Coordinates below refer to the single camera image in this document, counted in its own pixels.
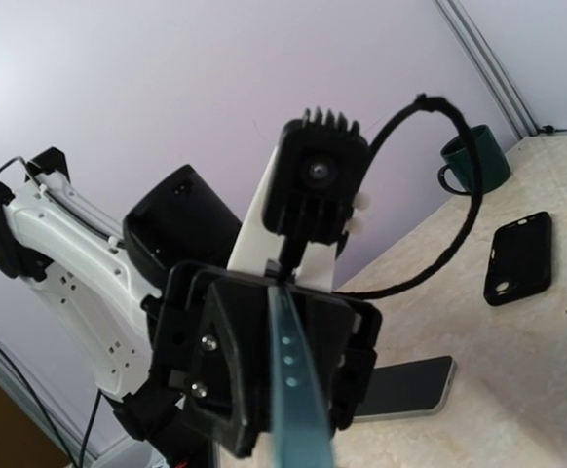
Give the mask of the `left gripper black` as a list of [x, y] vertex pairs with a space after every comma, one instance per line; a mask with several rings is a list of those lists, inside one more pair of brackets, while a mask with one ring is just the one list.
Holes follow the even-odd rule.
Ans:
[[[155, 381], [184, 399], [160, 448], [170, 466], [207, 467], [213, 446], [247, 458], [261, 435], [272, 436], [271, 286], [323, 293], [191, 261], [172, 269], [151, 366]], [[332, 446], [343, 429], [331, 427], [325, 406]]]

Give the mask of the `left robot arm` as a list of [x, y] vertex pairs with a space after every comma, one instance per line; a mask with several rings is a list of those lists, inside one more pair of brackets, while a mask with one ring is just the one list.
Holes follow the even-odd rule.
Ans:
[[363, 149], [278, 147], [245, 219], [185, 166], [122, 220], [81, 197], [64, 154], [0, 182], [0, 270], [62, 322], [134, 439], [172, 467], [215, 447], [331, 467], [376, 358], [372, 305], [332, 288]]

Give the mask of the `light blue phone case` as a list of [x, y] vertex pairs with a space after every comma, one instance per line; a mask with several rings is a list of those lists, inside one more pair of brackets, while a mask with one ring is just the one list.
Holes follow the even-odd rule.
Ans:
[[326, 406], [292, 296], [268, 288], [271, 339], [271, 434], [275, 467], [335, 465]]

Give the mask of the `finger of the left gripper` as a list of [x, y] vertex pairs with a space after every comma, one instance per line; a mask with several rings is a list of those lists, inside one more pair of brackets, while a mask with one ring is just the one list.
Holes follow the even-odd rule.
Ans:
[[372, 304], [341, 294], [293, 289], [303, 332], [333, 429], [353, 423], [370, 382], [382, 314]]

